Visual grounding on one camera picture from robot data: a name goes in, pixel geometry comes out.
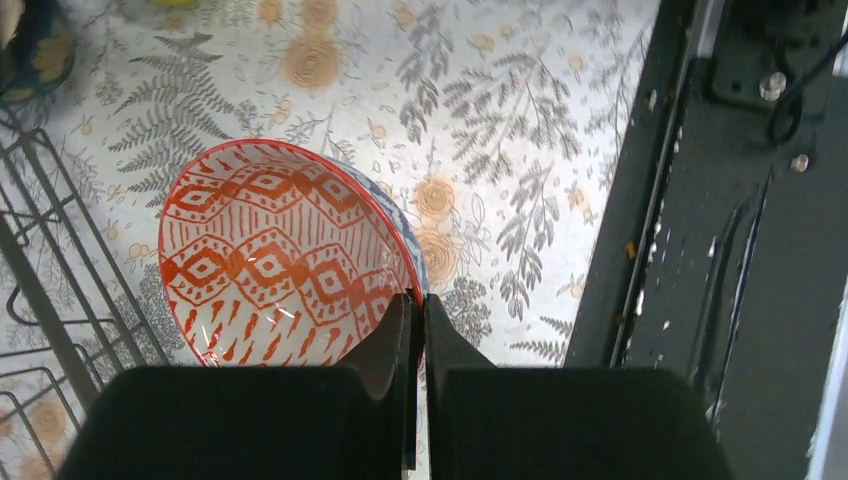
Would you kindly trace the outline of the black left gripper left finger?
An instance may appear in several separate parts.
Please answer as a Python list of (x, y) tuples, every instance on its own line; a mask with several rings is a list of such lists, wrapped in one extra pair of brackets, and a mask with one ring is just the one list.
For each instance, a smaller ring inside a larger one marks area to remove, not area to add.
[(89, 410), (62, 479), (400, 479), (415, 465), (409, 294), (330, 366), (138, 367)]

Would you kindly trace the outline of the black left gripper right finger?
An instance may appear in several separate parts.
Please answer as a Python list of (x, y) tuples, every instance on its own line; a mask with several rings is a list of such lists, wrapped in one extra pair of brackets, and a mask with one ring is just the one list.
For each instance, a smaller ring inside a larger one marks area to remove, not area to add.
[(657, 369), (497, 367), (423, 305), (435, 479), (729, 479), (701, 402)]

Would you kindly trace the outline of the blue white patterned bowl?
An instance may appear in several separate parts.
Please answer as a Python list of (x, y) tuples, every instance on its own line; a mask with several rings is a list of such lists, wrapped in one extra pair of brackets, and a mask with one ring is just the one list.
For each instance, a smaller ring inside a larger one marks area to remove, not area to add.
[(205, 366), (338, 361), (391, 298), (422, 301), (403, 210), (357, 169), (270, 139), (215, 146), (174, 181), (159, 225), (174, 322)]

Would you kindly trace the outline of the black wire dish rack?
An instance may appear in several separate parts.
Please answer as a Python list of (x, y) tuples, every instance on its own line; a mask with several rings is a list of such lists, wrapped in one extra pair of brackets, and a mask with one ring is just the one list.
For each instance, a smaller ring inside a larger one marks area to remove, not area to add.
[(1, 111), (1, 475), (51, 479), (90, 404), (166, 353), (91, 209), (82, 162)]

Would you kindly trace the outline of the dark teal bowl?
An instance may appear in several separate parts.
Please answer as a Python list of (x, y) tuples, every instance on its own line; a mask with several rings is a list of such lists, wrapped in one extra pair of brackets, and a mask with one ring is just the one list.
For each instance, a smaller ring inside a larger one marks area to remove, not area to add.
[(75, 36), (57, 0), (2, 0), (1, 104), (47, 95), (69, 76)]

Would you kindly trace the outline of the yellow-green bowl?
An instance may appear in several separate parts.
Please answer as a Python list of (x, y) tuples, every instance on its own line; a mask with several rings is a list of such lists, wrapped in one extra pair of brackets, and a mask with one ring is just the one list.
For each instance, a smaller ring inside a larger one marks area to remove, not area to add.
[(158, 5), (163, 5), (163, 6), (168, 6), (168, 7), (177, 7), (177, 6), (194, 4), (197, 1), (196, 0), (152, 0), (152, 2), (154, 2)]

